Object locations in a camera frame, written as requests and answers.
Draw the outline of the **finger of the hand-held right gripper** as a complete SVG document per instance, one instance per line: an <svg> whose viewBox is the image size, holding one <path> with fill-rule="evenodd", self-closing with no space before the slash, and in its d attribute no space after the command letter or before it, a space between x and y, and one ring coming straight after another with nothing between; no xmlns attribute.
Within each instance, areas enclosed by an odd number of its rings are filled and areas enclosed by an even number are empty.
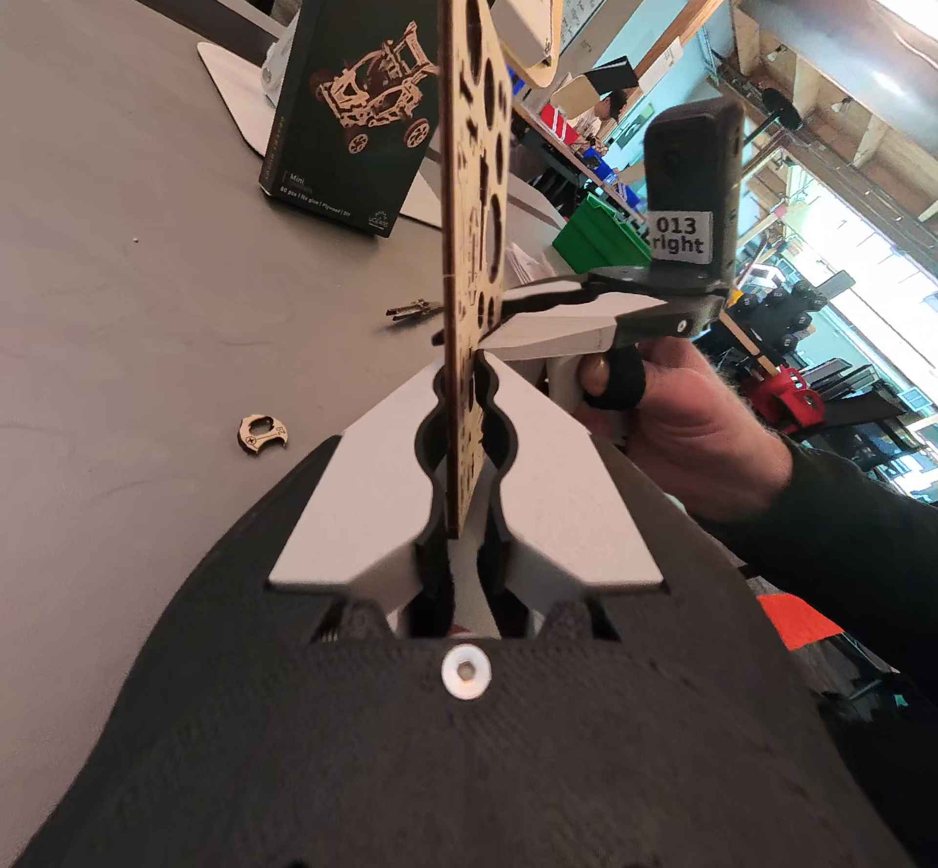
<svg viewBox="0 0 938 868"><path fill-rule="evenodd" d="M637 311L657 308L665 299L590 287L579 276L555 278L516 287L502 299L503 329L564 329L580 323L603 326Z"/></svg>
<svg viewBox="0 0 938 868"><path fill-rule="evenodd" d="M612 347L616 327L616 322L506 322L479 348L503 361L598 354Z"/></svg>

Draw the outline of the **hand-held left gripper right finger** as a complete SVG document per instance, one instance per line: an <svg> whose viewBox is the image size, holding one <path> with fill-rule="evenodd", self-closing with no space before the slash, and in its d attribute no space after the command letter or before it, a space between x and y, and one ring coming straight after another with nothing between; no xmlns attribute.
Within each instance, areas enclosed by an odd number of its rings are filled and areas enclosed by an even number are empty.
<svg viewBox="0 0 938 868"><path fill-rule="evenodd" d="M477 573L499 635L558 604L659 592L664 578L590 432L504 361L475 356L491 464Z"/></svg>

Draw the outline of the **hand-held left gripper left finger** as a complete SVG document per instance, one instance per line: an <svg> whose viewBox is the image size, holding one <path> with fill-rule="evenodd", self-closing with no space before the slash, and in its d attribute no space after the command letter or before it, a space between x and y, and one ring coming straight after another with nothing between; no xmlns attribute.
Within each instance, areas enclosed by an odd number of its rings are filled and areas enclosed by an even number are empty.
<svg viewBox="0 0 938 868"><path fill-rule="evenodd" d="M371 601L411 635L449 633L444 364L423 368L340 436L268 576L278 591Z"/></svg>

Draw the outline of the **green plastic bin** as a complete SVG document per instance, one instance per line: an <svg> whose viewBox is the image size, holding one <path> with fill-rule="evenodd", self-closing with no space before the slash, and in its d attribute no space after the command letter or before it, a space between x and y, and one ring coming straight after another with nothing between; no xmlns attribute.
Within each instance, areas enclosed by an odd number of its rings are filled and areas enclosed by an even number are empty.
<svg viewBox="0 0 938 868"><path fill-rule="evenodd" d="M575 273L597 268L648 268L647 242L615 207L588 195L553 241L553 248Z"/></svg>

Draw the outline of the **wooden parts sheet round holes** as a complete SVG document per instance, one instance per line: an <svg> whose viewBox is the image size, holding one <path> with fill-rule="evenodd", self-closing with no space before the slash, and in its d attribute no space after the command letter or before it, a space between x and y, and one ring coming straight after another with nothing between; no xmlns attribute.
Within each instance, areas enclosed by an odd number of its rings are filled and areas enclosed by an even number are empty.
<svg viewBox="0 0 938 868"><path fill-rule="evenodd" d="M447 525L455 540L484 460L475 351L501 320L511 85L488 0L439 0L438 20Z"/></svg>

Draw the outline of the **person's right forearm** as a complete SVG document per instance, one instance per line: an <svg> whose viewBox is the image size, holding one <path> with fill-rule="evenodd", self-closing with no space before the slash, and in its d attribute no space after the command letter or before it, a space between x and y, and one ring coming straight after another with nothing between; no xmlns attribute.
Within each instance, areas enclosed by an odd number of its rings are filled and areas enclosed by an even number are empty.
<svg viewBox="0 0 938 868"><path fill-rule="evenodd" d="M791 476L723 515L686 504L734 556L836 622L937 699L937 512L855 465L790 441Z"/></svg>

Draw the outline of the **dark model kit box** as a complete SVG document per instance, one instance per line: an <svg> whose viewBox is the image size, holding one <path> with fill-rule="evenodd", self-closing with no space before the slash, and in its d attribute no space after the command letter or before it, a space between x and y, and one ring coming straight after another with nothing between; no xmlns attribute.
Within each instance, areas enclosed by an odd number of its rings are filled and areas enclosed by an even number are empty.
<svg viewBox="0 0 938 868"><path fill-rule="evenodd" d="M439 124L438 0L303 0L260 186L390 236Z"/></svg>

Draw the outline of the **person's right hand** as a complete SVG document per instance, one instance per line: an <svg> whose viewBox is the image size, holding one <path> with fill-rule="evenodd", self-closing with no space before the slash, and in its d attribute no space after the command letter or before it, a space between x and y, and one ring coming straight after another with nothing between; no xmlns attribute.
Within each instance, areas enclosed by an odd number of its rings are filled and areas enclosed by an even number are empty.
<svg viewBox="0 0 938 868"><path fill-rule="evenodd" d="M793 459L693 342L639 345L641 401L628 415L627 456L696 517L733 523L769 509L788 487Z"/></svg>

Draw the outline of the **instruction booklet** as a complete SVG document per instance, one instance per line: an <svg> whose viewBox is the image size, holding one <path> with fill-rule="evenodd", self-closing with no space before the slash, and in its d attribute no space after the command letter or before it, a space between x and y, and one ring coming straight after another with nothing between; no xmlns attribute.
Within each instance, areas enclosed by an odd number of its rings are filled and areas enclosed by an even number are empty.
<svg viewBox="0 0 938 868"><path fill-rule="evenodd" d="M507 284L512 288L557 277L555 269L543 255L533 257L513 241L506 250L504 263Z"/></svg>

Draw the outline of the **black tripod stand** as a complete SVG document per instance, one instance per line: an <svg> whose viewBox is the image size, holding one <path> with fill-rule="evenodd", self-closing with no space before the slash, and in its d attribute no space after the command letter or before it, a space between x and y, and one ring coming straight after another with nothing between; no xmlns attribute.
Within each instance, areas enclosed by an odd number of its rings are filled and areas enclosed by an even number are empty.
<svg viewBox="0 0 938 868"><path fill-rule="evenodd" d="M779 89L766 87L759 91L759 95L743 95L744 110L756 113L760 121L746 134L742 148L753 145L756 139L764 134L774 134L778 130L797 132L802 129L804 120L791 100Z"/></svg>

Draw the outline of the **wooden crescent part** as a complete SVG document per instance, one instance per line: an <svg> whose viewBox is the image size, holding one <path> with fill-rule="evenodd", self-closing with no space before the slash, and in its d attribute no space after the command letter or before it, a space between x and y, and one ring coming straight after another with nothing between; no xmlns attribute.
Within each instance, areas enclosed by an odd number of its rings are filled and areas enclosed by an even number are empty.
<svg viewBox="0 0 938 868"><path fill-rule="evenodd" d="M273 445L286 448L289 436L287 428L275 416L252 414L241 419L237 441L244 452L257 455Z"/></svg>

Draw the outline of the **black dumbbell rack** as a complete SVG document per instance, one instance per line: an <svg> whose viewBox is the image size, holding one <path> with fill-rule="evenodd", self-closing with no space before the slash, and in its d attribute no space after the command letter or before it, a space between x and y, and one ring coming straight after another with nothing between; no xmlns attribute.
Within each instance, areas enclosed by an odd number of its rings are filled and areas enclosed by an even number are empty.
<svg viewBox="0 0 938 868"><path fill-rule="evenodd" d="M815 313L828 303L818 289L800 281L791 290L777 287L760 299L743 295L729 315L764 354L780 362L795 352L800 340L808 335Z"/></svg>

